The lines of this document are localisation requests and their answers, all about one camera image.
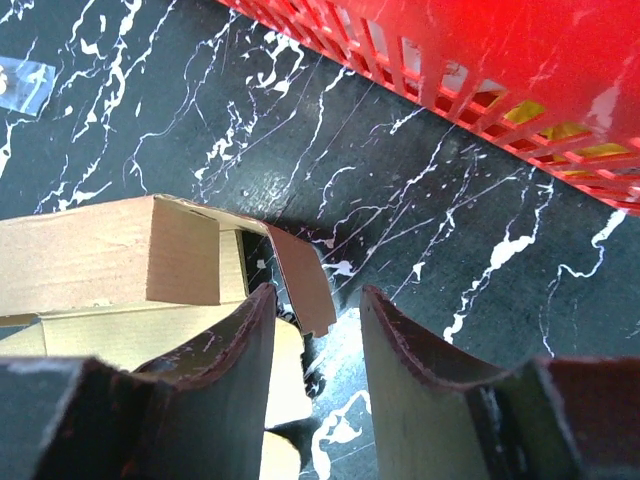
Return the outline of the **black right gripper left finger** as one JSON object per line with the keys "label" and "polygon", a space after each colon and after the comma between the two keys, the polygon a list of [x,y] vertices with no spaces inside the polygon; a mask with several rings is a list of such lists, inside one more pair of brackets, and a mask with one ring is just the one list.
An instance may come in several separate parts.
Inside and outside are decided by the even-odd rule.
{"label": "black right gripper left finger", "polygon": [[264,283],[133,371],[94,356],[1,360],[5,479],[255,479],[274,349]]}

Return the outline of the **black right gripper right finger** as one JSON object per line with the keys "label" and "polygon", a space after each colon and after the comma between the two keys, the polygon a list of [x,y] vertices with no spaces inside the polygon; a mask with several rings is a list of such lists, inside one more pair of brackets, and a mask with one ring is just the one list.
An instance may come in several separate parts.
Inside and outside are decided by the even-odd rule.
{"label": "black right gripper right finger", "polygon": [[639,361],[536,357],[501,369],[362,289],[383,479],[635,479]]}

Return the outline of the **brown cardboard box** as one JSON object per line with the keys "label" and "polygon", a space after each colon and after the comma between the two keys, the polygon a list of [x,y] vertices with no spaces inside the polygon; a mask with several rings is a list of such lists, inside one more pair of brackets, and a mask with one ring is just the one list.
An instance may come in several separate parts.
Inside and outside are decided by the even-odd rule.
{"label": "brown cardboard box", "polygon": [[94,356],[133,371],[276,292],[260,473],[294,479],[299,450],[274,433],[309,417],[303,336],[336,315],[314,248],[269,224],[167,195],[5,220],[1,323],[9,355]]}

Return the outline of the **red plastic shopping basket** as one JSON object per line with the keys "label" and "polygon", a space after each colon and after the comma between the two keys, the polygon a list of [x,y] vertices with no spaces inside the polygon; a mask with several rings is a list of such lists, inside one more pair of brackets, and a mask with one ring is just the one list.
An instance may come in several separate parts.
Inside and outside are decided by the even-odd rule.
{"label": "red plastic shopping basket", "polygon": [[635,1],[235,1],[599,201],[639,211]]}

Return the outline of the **small clear plastic packet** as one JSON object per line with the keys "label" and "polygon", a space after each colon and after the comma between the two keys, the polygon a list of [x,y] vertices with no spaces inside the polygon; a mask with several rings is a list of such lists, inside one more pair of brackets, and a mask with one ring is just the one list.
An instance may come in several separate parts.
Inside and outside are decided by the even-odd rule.
{"label": "small clear plastic packet", "polygon": [[1,58],[1,107],[37,116],[54,87],[56,68],[26,59]]}

